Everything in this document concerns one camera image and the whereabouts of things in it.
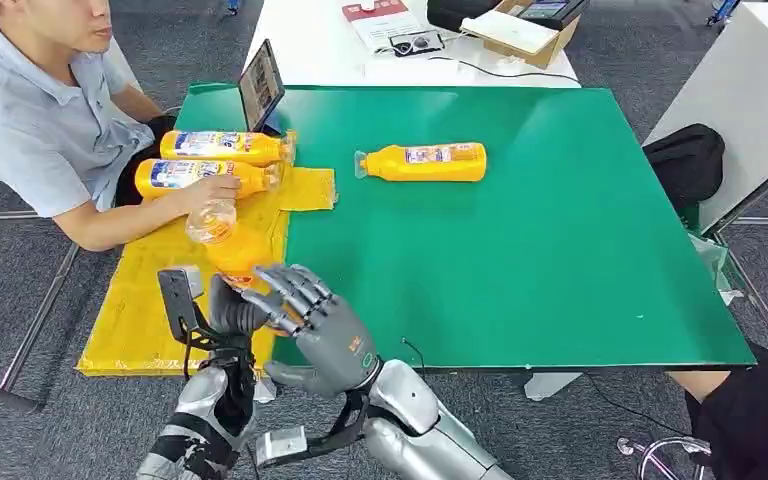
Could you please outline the person's right hand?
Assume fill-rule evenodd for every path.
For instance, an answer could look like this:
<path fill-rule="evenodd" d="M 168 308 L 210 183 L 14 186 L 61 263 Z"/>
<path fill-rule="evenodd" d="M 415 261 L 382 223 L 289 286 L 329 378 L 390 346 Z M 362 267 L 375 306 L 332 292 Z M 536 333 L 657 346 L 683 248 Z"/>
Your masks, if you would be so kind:
<path fill-rule="evenodd" d="M 183 188 L 180 194 L 180 208 L 184 214 L 213 201 L 235 201 L 241 188 L 240 179 L 234 175 L 206 176 Z"/>

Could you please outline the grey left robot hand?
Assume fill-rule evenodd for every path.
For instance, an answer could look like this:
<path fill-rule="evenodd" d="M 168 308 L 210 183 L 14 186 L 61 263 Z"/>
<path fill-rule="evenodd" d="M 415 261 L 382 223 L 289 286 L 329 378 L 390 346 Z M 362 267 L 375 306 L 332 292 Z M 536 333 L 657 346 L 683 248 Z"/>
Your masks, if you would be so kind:
<path fill-rule="evenodd" d="M 245 300 L 219 274 L 213 274 L 208 290 L 208 324 L 217 333 L 250 336 L 267 322 L 266 313 Z"/>

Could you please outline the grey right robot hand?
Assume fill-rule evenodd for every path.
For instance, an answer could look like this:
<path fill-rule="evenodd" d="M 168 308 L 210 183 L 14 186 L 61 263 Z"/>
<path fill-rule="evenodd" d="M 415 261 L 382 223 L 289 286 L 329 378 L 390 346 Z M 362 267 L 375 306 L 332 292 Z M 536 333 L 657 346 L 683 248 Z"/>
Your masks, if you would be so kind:
<path fill-rule="evenodd" d="M 266 324 L 295 341 L 307 367 L 277 360 L 264 364 L 275 382 L 331 398 L 364 387 L 375 376 L 375 342 L 351 305 L 302 265 L 258 266 L 255 275 L 270 293 L 244 291 L 244 300 L 261 309 Z"/>

